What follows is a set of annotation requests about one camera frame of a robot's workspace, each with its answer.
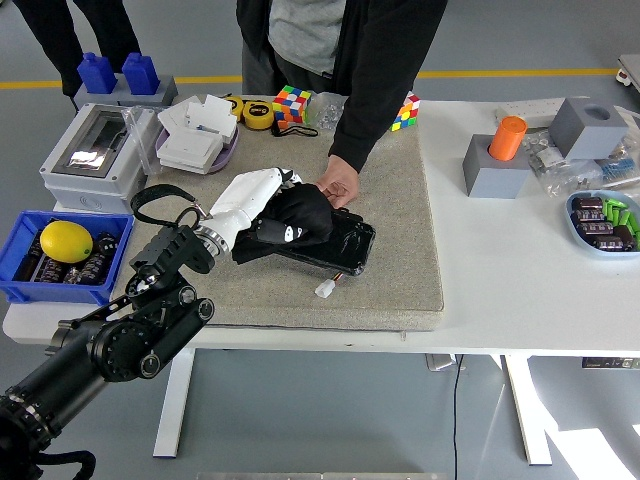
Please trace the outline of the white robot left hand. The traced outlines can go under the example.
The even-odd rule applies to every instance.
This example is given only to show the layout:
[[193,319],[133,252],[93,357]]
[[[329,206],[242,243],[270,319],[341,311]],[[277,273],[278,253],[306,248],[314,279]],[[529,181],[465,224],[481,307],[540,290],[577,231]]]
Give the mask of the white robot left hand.
[[271,198],[287,185],[301,183],[290,169],[268,168],[237,175],[219,196],[200,226],[213,233],[220,249],[230,252],[239,232],[247,230]]

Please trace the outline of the person's left hand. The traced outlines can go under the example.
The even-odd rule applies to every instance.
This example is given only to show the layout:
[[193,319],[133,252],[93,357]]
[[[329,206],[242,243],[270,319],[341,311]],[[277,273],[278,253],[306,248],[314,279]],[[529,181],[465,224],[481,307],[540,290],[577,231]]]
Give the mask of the person's left hand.
[[328,157],[325,172],[315,185],[335,209],[345,207],[359,193],[359,174],[337,155]]

